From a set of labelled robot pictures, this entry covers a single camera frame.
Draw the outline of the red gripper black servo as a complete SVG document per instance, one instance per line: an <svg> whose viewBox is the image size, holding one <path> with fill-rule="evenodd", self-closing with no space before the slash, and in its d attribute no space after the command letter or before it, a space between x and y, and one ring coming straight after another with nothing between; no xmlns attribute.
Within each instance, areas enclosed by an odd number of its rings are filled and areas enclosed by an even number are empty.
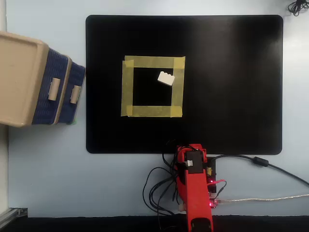
<svg viewBox="0 0 309 232"><path fill-rule="evenodd" d="M189 144L189 145L179 145L177 146L177 162L184 162L184 155L187 151L198 150L202 153L202 162L207 162L207 152L206 149L202 147L201 144Z"/></svg>

